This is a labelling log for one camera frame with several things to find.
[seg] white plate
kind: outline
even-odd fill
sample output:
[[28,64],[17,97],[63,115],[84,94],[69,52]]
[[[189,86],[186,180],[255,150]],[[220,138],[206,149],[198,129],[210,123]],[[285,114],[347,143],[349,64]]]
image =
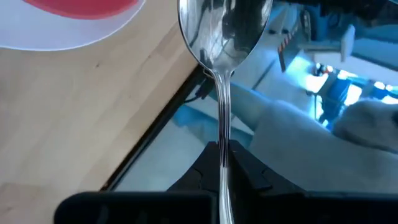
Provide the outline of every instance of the white plate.
[[71,19],[38,9],[22,0],[0,2],[0,47],[54,51],[74,49],[102,40],[126,25],[145,0],[109,18]]

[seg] wooden table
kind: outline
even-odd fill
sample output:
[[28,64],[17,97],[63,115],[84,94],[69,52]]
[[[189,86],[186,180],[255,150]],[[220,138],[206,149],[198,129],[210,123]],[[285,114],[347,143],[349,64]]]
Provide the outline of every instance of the wooden table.
[[88,47],[0,50],[0,223],[52,223],[61,200],[98,190],[196,64],[175,0]]

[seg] spoon handle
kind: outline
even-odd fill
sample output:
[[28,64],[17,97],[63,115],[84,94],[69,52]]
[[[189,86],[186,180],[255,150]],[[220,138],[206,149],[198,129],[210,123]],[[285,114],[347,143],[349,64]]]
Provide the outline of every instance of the spoon handle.
[[230,75],[214,75],[218,95],[218,147],[220,149],[220,223],[232,224],[230,172],[228,164],[229,137],[231,135],[231,92]]

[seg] red food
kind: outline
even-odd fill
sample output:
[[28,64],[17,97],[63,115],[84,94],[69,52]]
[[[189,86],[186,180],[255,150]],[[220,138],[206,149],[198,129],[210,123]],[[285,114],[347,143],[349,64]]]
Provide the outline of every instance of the red food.
[[25,2],[74,19],[103,19],[119,14],[137,3],[137,0],[24,0]]

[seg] spoon bowl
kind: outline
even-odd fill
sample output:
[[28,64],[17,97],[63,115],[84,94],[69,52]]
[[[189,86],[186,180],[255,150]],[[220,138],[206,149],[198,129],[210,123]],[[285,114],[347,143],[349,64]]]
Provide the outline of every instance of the spoon bowl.
[[218,95],[220,223],[234,223],[228,186],[231,132],[229,84],[234,70],[258,43],[272,0],[178,0],[178,20],[188,49],[213,75]]

